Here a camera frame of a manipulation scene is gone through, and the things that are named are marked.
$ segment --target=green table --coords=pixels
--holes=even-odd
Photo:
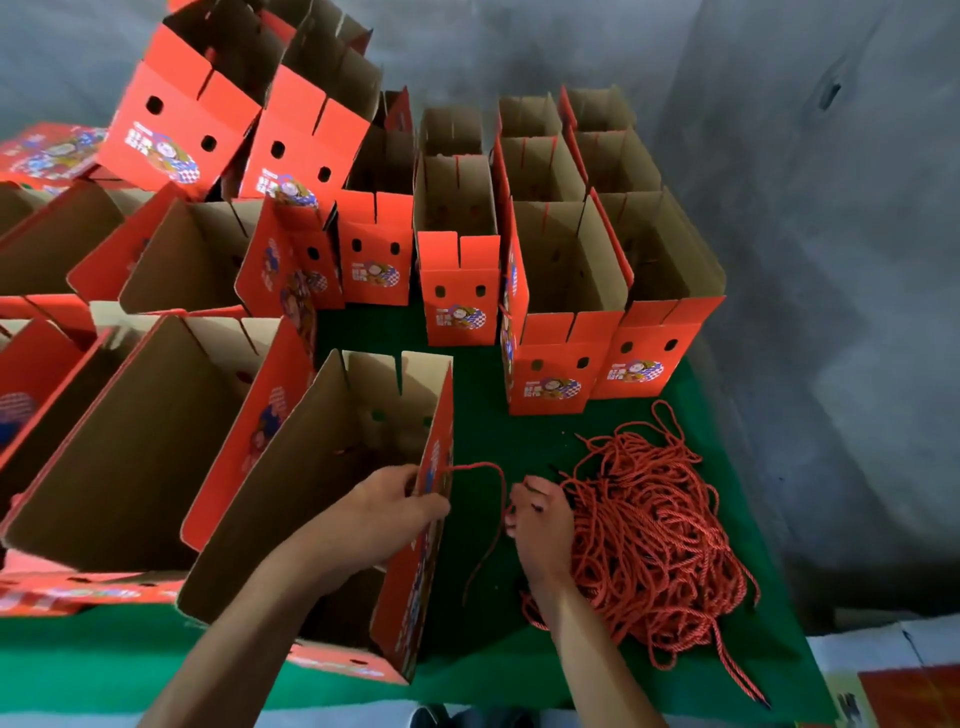
[[[398,354],[427,351],[419,301],[407,308],[356,306],[322,312],[318,355],[332,347]],[[567,470],[584,453],[573,436],[606,434],[620,423],[649,419],[649,400],[591,402],[580,416],[507,415],[499,349],[444,350],[454,360],[455,461],[499,463],[511,480]],[[769,698],[768,712],[733,683],[712,648],[681,657],[669,672],[651,667],[632,640],[623,653],[654,704],[668,714],[739,721],[830,722],[835,712],[823,679],[767,556],[736,476],[713,429],[707,404],[686,361],[664,397],[673,404],[702,473],[721,494],[720,518],[737,555],[763,591],[759,606],[741,607],[721,623],[734,658]],[[486,550],[499,517],[500,489],[489,469],[456,473],[452,513],[427,612],[417,676],[410,688],[287,665],[268,708],[304,708],[411,698],[478,706],[571,707],[547,634],[518,608],[522,574],[504,538],[461,606],[464,583]],[[98,607],[64,619],[0,619],[0,710],[131,712],[144,710],[199,637],[166,606]]]

